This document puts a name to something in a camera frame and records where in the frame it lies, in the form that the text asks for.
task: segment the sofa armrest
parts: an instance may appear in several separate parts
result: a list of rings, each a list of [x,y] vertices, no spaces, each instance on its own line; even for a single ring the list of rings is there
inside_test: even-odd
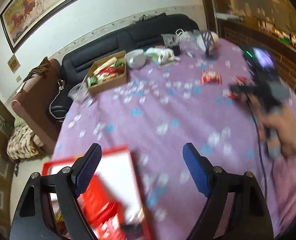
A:
[[[46,115],[49,104],[58,93],[57,80],[60,77],[60,64],[50,60],[51,66],[42,75],[33,75],[15,95],[12,109],[26,121],[40,140],[53,151],[59,135],[59,128]]]

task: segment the tiled floor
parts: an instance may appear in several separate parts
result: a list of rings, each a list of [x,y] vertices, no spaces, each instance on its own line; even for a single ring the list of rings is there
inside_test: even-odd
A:
[[[38,171],[41,173],[42,166],[45,162],[50,160],[50,156],[45,156],[42,158],[32,158],[29,160],[22,160],[19,164],[19,173],[16,177],[13,176],[10,192],[10,221],[15,215],[16,207],[21,196],[22,191],[27,183],[29,176]]]

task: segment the purple tablecloth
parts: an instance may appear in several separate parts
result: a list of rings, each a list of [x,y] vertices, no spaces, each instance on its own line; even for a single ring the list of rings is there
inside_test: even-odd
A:
[[[148,62],[130,72],[129,83],[98,94],[90,107],[73,103],[62,126],[53,158],[85,153],[92,143],[103,149],[129,145],[138,154],[140,175],[154,215],[157,239],[186,239],[206,202],[182,157],[192,142],[214,166],[227,172],[252,171],[262,190],[263,173],[255,125],[248,111],[223,97],[235,75],[250,78],[241,50],[219,40],[219,59],[181,56],[177,65],[158,69]],[[218,71],[222,85],[200,84],[201,70]],[[289,105],[296,117],[296,95]],[[279,233],[272,162],[263,156],[267,204]]]

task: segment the green light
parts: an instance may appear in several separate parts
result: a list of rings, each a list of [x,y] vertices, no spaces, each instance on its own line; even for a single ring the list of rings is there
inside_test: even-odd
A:
[[[249,56],[251,56],[252,57],[252,55],[248,52],[248,51],[246,51],[248,54],[249,54]]]

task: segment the white wall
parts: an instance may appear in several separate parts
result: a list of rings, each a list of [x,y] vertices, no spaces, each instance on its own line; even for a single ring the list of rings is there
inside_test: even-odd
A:
[[[0,0],[0,14],[9,1]],[[45,56],[51,56],[78,37],[136,13],[183,5],[202,5],[202,0],[77,0],[46,21],[18,49],[16,57],[21,67],[15,73],[7,64],[12,52],[0,22],[1,101],[5,102],[19,85],[18,75],[26,77]]]

